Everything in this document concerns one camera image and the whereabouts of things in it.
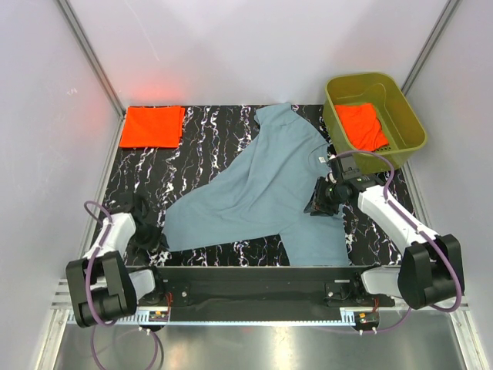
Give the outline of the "grey-blue t-shirt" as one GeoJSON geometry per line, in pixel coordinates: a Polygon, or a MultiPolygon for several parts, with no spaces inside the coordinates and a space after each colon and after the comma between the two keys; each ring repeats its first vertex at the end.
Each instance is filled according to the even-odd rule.
{"type": "Polygon", "coordinates": [[[305,212],[318,179],[331,168],[328,143],[289,103],[255,112],[258,135],[208,184],[166,210],[163,233],[173,252],[278,235],[290,265],[346,267],[341,213],[305,212]]]}

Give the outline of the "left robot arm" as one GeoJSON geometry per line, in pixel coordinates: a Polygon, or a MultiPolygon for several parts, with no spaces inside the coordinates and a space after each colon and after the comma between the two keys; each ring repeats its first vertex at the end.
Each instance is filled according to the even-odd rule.
{"type": "Polygon", "coordinates": [[[84,209],[100,230],[83,257],[65,268],[76,324],[108,327],[134,315],[141,300],[160,304],[166,286],[157,269],[130,271],[123,260],[128,247],[154,251],[164,246],[162,229],[146,220],[148,201],[134,193],[130,202],[113,210],[93,200],[87,200],[84,209]]]}

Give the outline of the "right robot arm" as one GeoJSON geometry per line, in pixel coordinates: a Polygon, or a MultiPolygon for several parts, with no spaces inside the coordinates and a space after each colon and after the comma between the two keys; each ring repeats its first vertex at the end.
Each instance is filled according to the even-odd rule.
{"type": "Polygon", "coordinates": [[[389,182],[363,174],[355,151],[328,159],[330,172],[317,180],[305,207],[311,216],[333,216],[343,204],[352,204],[369,216],[401,251],[398,266],[372,267],[350,286],[354,303],[367,305],[378,294],[403,300],[418,310],[431,307],[451,313],[464,294],[461,245],[451,234],[441,236],[402,206],[389,191],[389,182]]]}

